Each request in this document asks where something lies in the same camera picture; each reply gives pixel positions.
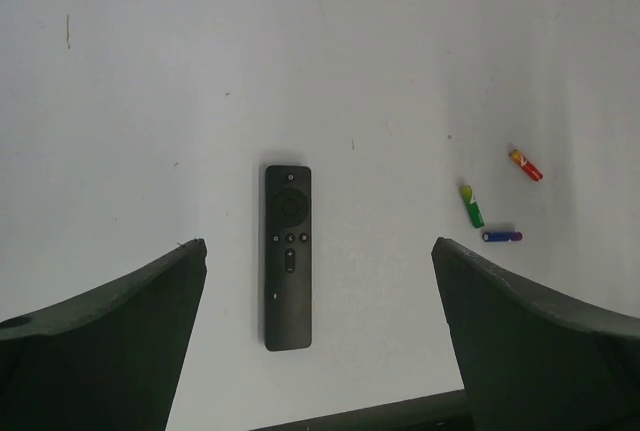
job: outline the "white table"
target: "white table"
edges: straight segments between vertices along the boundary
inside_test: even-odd
[[[460,388],[440,235],[640,315],[639,3],[0,0],[0,319],[203,237],[169,429],[233,431]],[[314,173],[314,343],[290,353],[258,334],[278,162]],[[461,177],[522,243],[481,242]]]

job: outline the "remote button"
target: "remote button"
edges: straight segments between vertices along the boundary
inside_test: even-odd
[[[287,273],[293,273],[296,270],[296,252],[291,248],[284,252],[284,269]]]
[[[287,199],[282,203],[282,214],[284,214],[285,216],[295,216],[296,214],[298,214],[298,211],[300,210],[300,206],[298,206],[298,203],[296,203],[296,201],[294,199]]]

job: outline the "black remote control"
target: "black remote control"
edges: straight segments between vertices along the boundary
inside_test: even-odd
[[[311,170],[265,171],[265,326],[269,351],[311,346]]]

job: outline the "green battery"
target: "green battery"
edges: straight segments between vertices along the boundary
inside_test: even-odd
[[[469,219],[471,219],[473,227],[481,228],[484,226],[484,219],[482,219],[482,213],[480,213],[480,208],[476,202],[476,195],[473,194],[471,186],[462,186],[460,188],[460,196],[462,196],[462,201],[464,201],[464,205],[467,208],[467,213],[469,213]]]

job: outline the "red battery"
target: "red battery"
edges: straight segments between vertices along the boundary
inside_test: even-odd
[[[538,171],[538,168],[536,168],[520,151],[517,149],[512,151],[509,154],[509,157],[514,163],[520,166],[520,168],[527,173],[527,176],[532,180],[538,182],[542,179],[542,173]]]

